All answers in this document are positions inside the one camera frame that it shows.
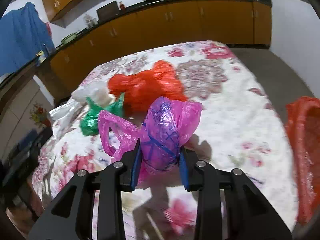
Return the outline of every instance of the white plastic bag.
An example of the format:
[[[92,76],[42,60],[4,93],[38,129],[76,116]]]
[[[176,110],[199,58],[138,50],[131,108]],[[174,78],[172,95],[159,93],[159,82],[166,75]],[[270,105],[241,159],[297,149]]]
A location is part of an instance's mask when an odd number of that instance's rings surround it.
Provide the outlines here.
[[[103,81],[93,82],[88,85],[79,86],[72,92],[73,99],[81,104],[87,103],[86,98],[89,97],[101,107],[106,107],[114,99],[113,95],[109,94],[107,85]]]

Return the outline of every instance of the green bowl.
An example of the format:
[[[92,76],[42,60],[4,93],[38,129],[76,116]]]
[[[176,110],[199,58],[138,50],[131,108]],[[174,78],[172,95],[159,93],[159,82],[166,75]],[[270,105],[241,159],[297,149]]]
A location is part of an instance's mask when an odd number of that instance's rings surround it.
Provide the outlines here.
[[[76,36],[77,36],[76,33],[72,33],[72,34],[68,35],[67,37],[63,38],[61,42],[63,45],[66,45],[68,42],[72,41]]]

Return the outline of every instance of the metal screw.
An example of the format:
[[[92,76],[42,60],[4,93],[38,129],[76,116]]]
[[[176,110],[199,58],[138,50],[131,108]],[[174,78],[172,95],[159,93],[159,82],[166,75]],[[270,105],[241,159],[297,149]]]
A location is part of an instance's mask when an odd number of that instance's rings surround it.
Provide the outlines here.
[[[87,171],[86,170],[79,170],[78,172],[77,172],[77,175],[79,176],[79,177],[82,177],[82,176],[84,176],[84,175],[86,175],[87,174]]]
[[[241,171],[241,169],[234,169],[233,173],[236,174],[236,175],[241,175],[242,171]]]
[[[198,167],[204,167],[205,166],[205,162],[204,161],[197,161],[197,166]]]
[[[122,162],[115,162],[115,163],[113,164],[113,166],[114,166],[115,168],[121,168],[121,167],[123,166],[123,163],[122,163]]]

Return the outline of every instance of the black countertop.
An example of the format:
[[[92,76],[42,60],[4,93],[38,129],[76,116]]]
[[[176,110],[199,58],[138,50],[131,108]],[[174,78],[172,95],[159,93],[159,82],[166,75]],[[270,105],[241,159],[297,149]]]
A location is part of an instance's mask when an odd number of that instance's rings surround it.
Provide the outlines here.
[[[154,2],[144,1],[144,2],[140,2],[140,3],[136,3],[134,5],[128,6],[128,7],[126,7],[124,12],[119,11],[118,14],[116,14],[108,19],[105,19],[104,21],[99,21],[99,24],[95,25],[94,27],[92,27],[88,30],[82,31],[82,33],[80,35],[77,35],[76,38],[74,38],[72,41],[68,42],[66,45],[64,45],[62,47],[59,47],[54,53],[52,53],[49,57],[47,57],[47,59],[45,59],[45,61],[51,60],[60,50],[66,49],[68,46],[75,43],[76,41],[78,41],[79,39],[81,39],[82,37],[84,37],[85,35],[90,33],[92,30],[98,28],[99,26],[101,26],[111,20],[114,20],[114,19],[119,18],[123,15],[130,14],[130,13],[133,13],[133,12],[145,9],[145,8],[157,6],[159,4],[170,3],[170,2],[174,2],[174,1],[187,1],[187,0],[156,0]],[[252,2],[253,0],[238,0],[238,1]],[[268,6],[272,6],[271,0],[259,0],[258,2],[263,3],[265,5],[268,5]]]

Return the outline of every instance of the green plastic bag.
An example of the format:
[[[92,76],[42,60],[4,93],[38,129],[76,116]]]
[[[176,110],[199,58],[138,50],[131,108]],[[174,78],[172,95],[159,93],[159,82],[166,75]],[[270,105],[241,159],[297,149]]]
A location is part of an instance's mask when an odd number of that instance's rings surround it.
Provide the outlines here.
[[[81,119],[80,128],[84,136],[97,135],[98,130],[98,116],[101,110],[107,110],[112,114],[123,117],[123,101],[124,93],[120,94],[120,98],[106,108],[96,105],[91,98],[87,97],[88,105],[90,107],[87,115]]]

